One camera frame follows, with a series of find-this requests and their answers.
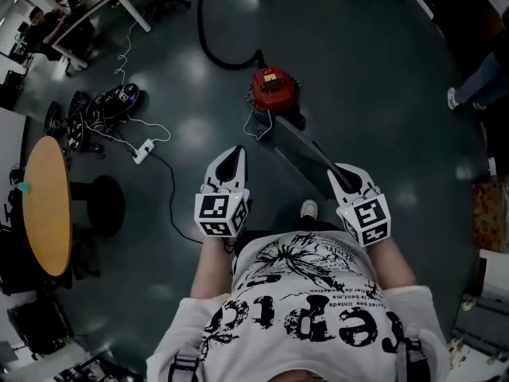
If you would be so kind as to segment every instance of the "vacuum cleaner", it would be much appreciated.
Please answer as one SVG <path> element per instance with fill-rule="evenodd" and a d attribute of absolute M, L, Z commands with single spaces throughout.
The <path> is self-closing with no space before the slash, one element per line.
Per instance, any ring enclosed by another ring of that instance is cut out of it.
<path fill-rule="evenodd" d="M 245 69 L 254 64 L 258 65 L 258 70 L 254 73 L 246 94 L 246 103 L 251 113 L 244 125 L 244 132 L 259 140 L 271 131 L 277 116 L 287 118 L 297 128 L 304 130 L 305 118 L 301 115 L 299 108 L 300 85 L 298 81 L 279 67 L 267 66 L 261 49 L 257 49 L 248 60 L 237 64 L 227 63 L 216 57 L 209 49 L 205 38 L 203 4 L 204 0 L 198 0 L 198 36 L 205 55 L 214 64 L 225 69 Z M 256 134 L 248 133 L 246 129 L 251 116 L 254 116 L 258 123 L 265 127 L 265 130 L 260 126 Z"/>

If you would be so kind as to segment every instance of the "black cable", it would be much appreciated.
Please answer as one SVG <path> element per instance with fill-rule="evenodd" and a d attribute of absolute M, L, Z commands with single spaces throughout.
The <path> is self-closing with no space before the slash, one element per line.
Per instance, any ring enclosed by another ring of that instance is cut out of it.
<path fill-rule="evenodd" d="M 184 239 L 190 240 L 191 242 L 195 242 L 196 244 L 202 244 L 199 240 L 194 240 L 193 238 L 189 238 L 188 236 L 184 235 L 179 228 L 175 225 L 173 222 L 173 211 L 172 211 L 172 203 L 173 203 L 173 196 L 175 195 L 175 173 L 173 172 L 173 167 L 166 162 L 163 158 L 159 157 L 157 154 L 149 153 L 149 156 L 155 157 L 157 160 L 159 160 L 161 163 L 163 163 L 166 167 L 169 168 L 169 171 L 171 172 L 172 176 L 172 193 L 169 196 L 169 222 L 173 226 L 173 228 L 178 232 L 180 236 L 182 236 Z"/>
<path fill-rule="evenodd" d="M 265 68 L 266 64 L 263 59 L 263 53 L 261 49 L 257 49 L 254 55 L 238 64 L 230 64 L 216 57 L 210 49 L 208 49 L 207 41 L 205 40 L 204 32 L 204 0 L 198 0 L 198 37 L 200 39 L 201 48 L 204 50 L 205 55 L 214 63 L 225 69 L 245 69 L 252 66 L 256 61 L 258 62 L 259 68 Z"/>

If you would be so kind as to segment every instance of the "round wooden table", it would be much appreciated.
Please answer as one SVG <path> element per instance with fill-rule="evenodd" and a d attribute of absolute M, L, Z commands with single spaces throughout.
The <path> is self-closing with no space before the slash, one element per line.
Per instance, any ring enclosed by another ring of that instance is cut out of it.
<path fill-rule="evenodd" d="M 23 219 L 37 262 L 52 276 L 62 275 L 71 258 L 71 193 L 62 149 L 46 136 L 30 154 L 24 182 Z"/>

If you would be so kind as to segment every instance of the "white desk leg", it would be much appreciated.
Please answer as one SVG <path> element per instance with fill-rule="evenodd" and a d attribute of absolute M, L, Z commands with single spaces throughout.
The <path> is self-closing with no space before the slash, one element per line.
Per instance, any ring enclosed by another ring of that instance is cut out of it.
<path fill-rule="evenodd" d="M 134 8 L 129 0 L 119 0 L 119 2 L 129 11 L 130 15 L 134 17 L 134 20 L 136 20 L 147 33 L 152 29 L 149 23 L 145 21 L 145 18 Z"/>
<path fill-rule="evenodd" d="M 67 49 L 62 48 L 60 45 L 58 45 L 58 44 L 52 45 L 52 48 L 55 49 L 56 51 L 58 51 L 59 53 L 61 53 L 63 56 L 76 62 L 81 68 L 85 68 L 85 69 L 88 68 L 88 62 L 82 60 L 81 58 L 78 58 L 76 55 L 69 52 Z"/>

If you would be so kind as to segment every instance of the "person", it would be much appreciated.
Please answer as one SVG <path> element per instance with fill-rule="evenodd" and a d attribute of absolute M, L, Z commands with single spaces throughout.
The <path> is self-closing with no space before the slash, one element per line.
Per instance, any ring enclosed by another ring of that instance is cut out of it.
<path fill-rule="evenodd" d="M 53 49 L 52 44 L 65 31 L 67 18 L 68 15 L 61 9 L 44 14 L 35 7 L 29 15 L 31 43 L 37 46 L 34 51 L 45 54 L 49 60 L 59 60 L 62 54 Z"/>
<path fill-rule="evenodd" d="M 445 380 L 432 295 L 396 243 L 364 250 L 317 214 L 305 201 L 293 232 L 242 248 L 233 276 L 222 240 L 206 237 L 190 298 L 147 360 L 148 381 L 407 380 L 407 338 L 427 364 L 408 380 L 425 380 L 426 368 L 428 380 Z"/>
<path fill-rule="evenodd" d="M 478 111 L 483 111 L 509 93 L 509 7 L 502 14 L 503 30 L 495 38 L 493 51 L 458 88 L 449 88 L 447 104 L 454 110 L 462 103 L 472 103 Z"/>

